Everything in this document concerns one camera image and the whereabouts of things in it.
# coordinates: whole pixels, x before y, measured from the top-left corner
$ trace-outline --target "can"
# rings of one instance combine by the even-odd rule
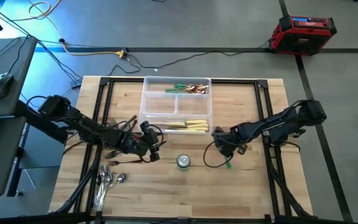
[[[186,155],[186,154],[180,154],[177,157],[177,165],[178,165],[178,169],[181,171],[186,171],[190,168],[190,156]]]

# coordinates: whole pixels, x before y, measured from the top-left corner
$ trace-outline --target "metal spoon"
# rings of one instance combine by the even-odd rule
[[[99,203],[99,206],[98,206],[98,209],[97,211],[100,212],[103,208],[103,205],[104,205],[104,197],[106,196],[106,192],[107,190],[112,187],[114,184],[122,184],[124,183],[126,180],[128,179],[128,175],[125,174],[125,173],[122,173],[122,174],[119,174],[118,177],[117,177],[117,181],[116,182],[112,182],[108,185],[108,187],[106,188],[106,190],[103,192],[102,194],[102,197],[101,197],[101,200],[100,200],[100,203]]]
[[[99,203],[100,196],[102,194],[102,191],[104,189],[104,180],[106,178],[107,173],[109,172],[110,168],[108,166],[101,166],[99,169],[99,176],[100,176],[100,186],[98,192],[95,192],[94,196],[94,202],[93,206],[96,207],[96,205]]]
[[[114,174],[112,172],[110,172],[106,177],[105,187],[103,189],[102,195],[100,196],[100,200],[99,200],[99,203],[98,203],[98,209],[96,211],[100,212],[102,210],[103,204],[104,204],[104,197],[106,196],[106,192],[113,185],[114,185]]]

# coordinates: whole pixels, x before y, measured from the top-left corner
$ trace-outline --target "gray floor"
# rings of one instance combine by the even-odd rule
[[[351,0],[286,0],[288,12],[297,16],[333,17],[338,33],[327,47],[358,47],[358,2]],[[24,0],[7,1],[3,11],[23,16]],[[278,1],[261,0],[147,0],[62,1],[50,18],[66,41],[76,44],[127,47],[256,47],[270,36],[281,17]],[[21,22],[40,39],[56,40],[46,20]],[[144,65],[160,65],[191,54],[138,53]],[[115,64],[131,70],[127,61],[113,55],[56,56],[79,75],[107,75]],[[303,57],[316,99],[328,119],[324,128],[337,165],[352,216],[358,222],[358,54],[318,54]],[[113,75],[125,75],[116,70]],[[162,68],[143,69],[137,76],[283,78],[288,100],[305,98],[300,76],[291,55],[263,53],[235,57],[210,54]],[[64,94],[70,81],[45,53],[36,53],[23,94]],[[75,103],[78,90],[70,92]],[[331,181],[314,128],[300,138],[302,161],[314,214],[341,219]],[[47,212],[57,168],[30,170],[37,190],[25,174],[21,188],[29,191],[20,198],[0,198],[0,217]]]

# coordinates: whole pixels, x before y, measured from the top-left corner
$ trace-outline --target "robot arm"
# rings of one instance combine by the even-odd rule
[[[245,149],[242,145],[251,142],[262,133],[269,135],[272,144],[282,145],[290,134],[294,134],[295,137],[303,134],[305,130],[301,127],[321,124],[326,118],[319,101],[300,100],[282,112],[261,121],[233,126],[229,132],[216,127],[212,135],[220,153],[225,157],[232,157],[237,148],[239,154],[244,154]]]
[[[158,155],[158,136],[162,133],[155,132],[147,121],[140,124],[143,135],[132,134],[117,128],[117,125],[105,126],[93,121],[71,106],[70,101],[62,96],[48,96],[38,109],[41,117],[51,121],[63,121],[70,129],[75,129],[80,139],[90,144],[103,143],[107,147],[125,154],[136,154],[140,158],[150,150],[150,162],[160,159]]]

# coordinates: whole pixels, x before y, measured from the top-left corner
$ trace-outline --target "wooden table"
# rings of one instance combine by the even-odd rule
[[[92,117],[98,85],[101,77],[84,77],[76,107]],[[139,115],[142,83],[114,82],[109,117],[117,122]],[[288,106],[282,79],[268,79],[273,113]],[[104,108],[104,93],[101,108]],[[213,85],[213,124],[225,130],[246,121],[259,120],[252,86],[225,84]],[[103,207],[104,216],[117,217],[192,217],[192,218],[263,218],[272,215],[267,170],[261,137],[248,144],[247,152],[235,154],[232,169],[222,166],[208,168],[203,163],[203,153],[211,136],[166,134],[168,141],[160,150],[161,160],[150,164],[121,164],[111,167],[114,173],[129,174],[127,182],[109,189]],[[76,143],[75,136],[67,146]],[[86,144],[68,151],[62,160],[50,210],[56,210],[70,196],[78,184]],[[191,167],[182,172],[177,169],[177,155],[191,157]],[[137,159],[134,155],[122,155],[115,160]],[[224,158],[211,147],[206,160],[220,164]],[[287,145],[282,147],[282,160],[288,188],[303,208],[311,211],[300,153]],[[81,211],[85,210],[85,189]],[[281,214],[282,194],[277,186]]]

